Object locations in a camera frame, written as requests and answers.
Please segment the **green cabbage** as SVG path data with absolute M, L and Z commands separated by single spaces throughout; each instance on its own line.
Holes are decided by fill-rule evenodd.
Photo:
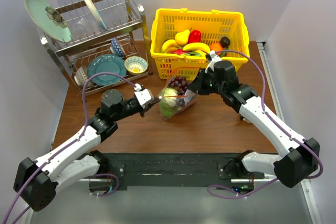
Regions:
M 163 88 L 159 93 L 160 106 L 175 107 L 178 99 L 177 91 L 173 88 Z

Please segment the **dark purple grapes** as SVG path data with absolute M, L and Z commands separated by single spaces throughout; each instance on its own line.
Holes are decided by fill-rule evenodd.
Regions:
M 189 82 L 186 80 L 185 77 L 173 77 L 168 82 L 167 87 L 176 90 L 178 95 L 184 95 L 188 85 Z

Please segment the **small green lime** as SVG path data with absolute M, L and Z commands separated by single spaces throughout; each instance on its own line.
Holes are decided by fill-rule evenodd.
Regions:
M 163 118 L 165 119 L 170 119 L 175 114 L 174 108 L 165 107 L 165 106 L 160 107 L 160 112 Z

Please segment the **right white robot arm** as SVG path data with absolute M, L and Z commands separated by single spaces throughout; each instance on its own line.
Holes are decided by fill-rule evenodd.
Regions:
M 269 110 L 263 97 L 251 86 L 239 82 L 231 62 L 218 61 L 201 68 L 188 88 L 199 95 L 220 95 L 227 106 L 262 132 L 277 151 L 276 155 L 245 151 L 225 165 L 227 171 L 239 178 L 253 172 L 271 174 L 289 188 L 305 178 L 322 174 L 317 140 L 304 138 Z

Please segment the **clear orange zip bag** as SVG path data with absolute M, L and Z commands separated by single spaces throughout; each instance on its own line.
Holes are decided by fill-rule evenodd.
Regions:
M 178 67 L 170 72 L 164 88 L 159 93 L 159 108 L 163 120 L 179 114 L 193 105 L 198 98 L 188 88 L 188 85 L 196 78 L 198 67 Z

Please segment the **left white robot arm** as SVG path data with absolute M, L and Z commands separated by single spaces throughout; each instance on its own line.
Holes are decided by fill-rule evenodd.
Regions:
M 33 211 L 40 211 L 57 193 L 78 180 L 108 176 L 109 160 L 92 148 L 117 130 L 119 120 L 134 114 L 144 116 L 158 102 L 158 98 L 144 92 L 135 92 L 129 100 L 121 94 L 107 95 L 95 115 L 73 137 L 36 160 L 26 158 L 20 162 L 14 190 Z

